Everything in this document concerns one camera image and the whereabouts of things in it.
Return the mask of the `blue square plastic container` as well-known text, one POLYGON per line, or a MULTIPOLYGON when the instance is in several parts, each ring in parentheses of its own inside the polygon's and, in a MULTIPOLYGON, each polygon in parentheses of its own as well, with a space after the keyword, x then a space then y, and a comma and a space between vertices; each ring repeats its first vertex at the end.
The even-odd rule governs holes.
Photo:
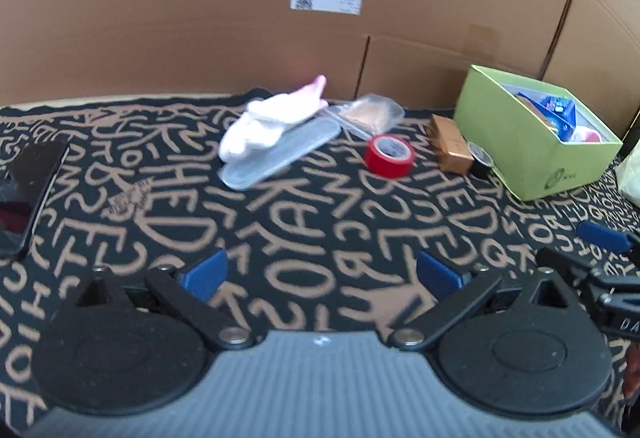
POLYGON ((555 128, 556 135, 562 141, 570 140, 576 127, 575 102, 561 96, 548 95, 542 99, 544 116, 555 128))

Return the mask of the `pale green plastic bag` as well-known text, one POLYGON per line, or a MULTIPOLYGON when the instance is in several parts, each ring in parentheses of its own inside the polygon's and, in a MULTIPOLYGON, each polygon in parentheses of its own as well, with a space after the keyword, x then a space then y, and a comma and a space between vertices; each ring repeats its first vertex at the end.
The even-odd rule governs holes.
POLYGON ((618 192, 633 205, 640 206, 639 158, 629 154, 615 169, 618 192))

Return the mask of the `red tape roll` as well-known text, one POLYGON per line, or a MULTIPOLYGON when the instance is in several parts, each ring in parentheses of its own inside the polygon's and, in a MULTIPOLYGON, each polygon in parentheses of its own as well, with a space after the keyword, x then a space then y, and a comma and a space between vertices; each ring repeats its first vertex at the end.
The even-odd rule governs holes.
POLYGON ((416 161, 416 153, 410 143, 395 135, 373 136, 364 151, 364 163, 378 176, 395 179, 406 177, 416 161))

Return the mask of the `clear plastic case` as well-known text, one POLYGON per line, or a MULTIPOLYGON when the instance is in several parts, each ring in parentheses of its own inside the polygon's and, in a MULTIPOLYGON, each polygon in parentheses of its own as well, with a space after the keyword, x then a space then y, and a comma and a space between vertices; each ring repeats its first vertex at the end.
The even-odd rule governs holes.
POLYGON ((225 164, 219 177, 232 190, 250 189, 329 143, 340 133, 341 126, 335 120, 317 117, 284 133, 271 148, 254 151, 243 160, 225 164))

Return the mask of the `black smartphone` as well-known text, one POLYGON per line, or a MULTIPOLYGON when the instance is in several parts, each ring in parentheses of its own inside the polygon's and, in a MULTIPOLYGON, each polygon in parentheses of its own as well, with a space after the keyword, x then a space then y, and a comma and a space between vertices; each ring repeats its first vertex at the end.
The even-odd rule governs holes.
POLYGON ((28 143, 1 169, 1 258, 28 252, 40 212, 68 152, 67 140, 28 143))

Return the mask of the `green cardboard box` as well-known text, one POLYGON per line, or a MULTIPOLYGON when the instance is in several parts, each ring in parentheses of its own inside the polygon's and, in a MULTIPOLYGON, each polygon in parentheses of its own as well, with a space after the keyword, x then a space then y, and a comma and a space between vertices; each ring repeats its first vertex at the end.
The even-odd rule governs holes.
POLYGON ((494 160, 503 184, 521 200, 536 200, 600 179, 622 141, 577 97, 561 86, 527 76, 472 65, 454 109, 454 122, 466 140, 494 160), (578 125, 596 129, 601 143, 562 141, 552 129, 504 87, 515 85, 573 99, 578 125))

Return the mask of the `black tape roll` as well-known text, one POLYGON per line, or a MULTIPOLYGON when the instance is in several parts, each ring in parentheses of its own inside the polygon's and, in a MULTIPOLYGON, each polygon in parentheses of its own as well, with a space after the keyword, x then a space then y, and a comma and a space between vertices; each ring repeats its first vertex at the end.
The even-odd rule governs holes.
POLYGON ((470 167, 470 174, 481 180, 488 180, 491 171, 494 169, 495 163, 491 156, 476 143, 468 141, 469 153, 473 159, 473 163, 470 167))

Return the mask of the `large brown cardboard sheet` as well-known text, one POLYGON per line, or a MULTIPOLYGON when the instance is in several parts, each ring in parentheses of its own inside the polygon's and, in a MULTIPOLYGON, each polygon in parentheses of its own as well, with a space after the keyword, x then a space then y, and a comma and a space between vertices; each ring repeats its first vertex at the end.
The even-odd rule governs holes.
POLYGON ((639 109, 639 0, 1 0, 1 100, 278 92, 328 79, 448 108, 480 64, 563 86, 617 134, 639 109))

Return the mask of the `patterned black tan blanket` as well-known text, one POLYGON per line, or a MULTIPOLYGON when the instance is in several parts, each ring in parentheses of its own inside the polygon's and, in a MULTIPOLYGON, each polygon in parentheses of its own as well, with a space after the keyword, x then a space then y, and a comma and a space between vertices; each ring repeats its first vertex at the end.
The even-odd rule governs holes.
POLYGON ((218 143, 260 97, 257 88, 229 98, 2 109, 3 160, 26 143, 70 144, 29 253, 1 266, 2 421, 24 430, 46 410, 30 379, 32 347, 95 265, 133 276, 221 247, 230 271, 213 305, 240 325, 381 333, 433 305, 414 273, 420 250, 512 277, 530 273, 545 245, 611 275, 634 271, 575 231, 585 220, 638 226, 612 172, 522 202, 499 180, 443 173, 427 143, 426 111, 408 111, 398 126, 416 151, 405 178, 371 173, 363 142, 345 133, 253 189, 232 191, 218 176, 218 143))

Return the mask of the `copper cosmetic box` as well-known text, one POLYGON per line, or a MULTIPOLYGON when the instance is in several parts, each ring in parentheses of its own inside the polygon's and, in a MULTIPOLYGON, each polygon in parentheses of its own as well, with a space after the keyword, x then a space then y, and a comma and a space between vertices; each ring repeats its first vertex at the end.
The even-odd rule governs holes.
POLYGON ((474 162, 466 140, 449 117, 434 114, 427 128, 439 169, 445 173, 466 175, 474 162))

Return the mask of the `blue medicine box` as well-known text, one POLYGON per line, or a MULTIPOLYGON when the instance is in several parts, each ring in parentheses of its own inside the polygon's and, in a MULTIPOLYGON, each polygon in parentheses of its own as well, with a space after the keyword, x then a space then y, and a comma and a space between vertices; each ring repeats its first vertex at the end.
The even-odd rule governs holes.
POLYGON ((550 112, 544 108, 540 102, 538 102, 538 98, 541 97, 541 94, 535 90, 515 85, 506 85, 504 88, 518 99, 526 108, 533 111, 537 117, 540 117, 541 119, 547 119, 547 117, 549 117, 550 112))

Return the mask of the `clear bag of sticks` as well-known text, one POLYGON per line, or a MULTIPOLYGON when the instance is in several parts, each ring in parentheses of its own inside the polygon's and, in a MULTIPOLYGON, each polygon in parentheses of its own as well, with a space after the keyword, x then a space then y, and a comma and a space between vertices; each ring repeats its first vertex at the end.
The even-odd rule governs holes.
POLYGON ((385 134, 404 120, 405 110, 388 97, 367 94, 324 110, 346 132, 362 140, 385 134))

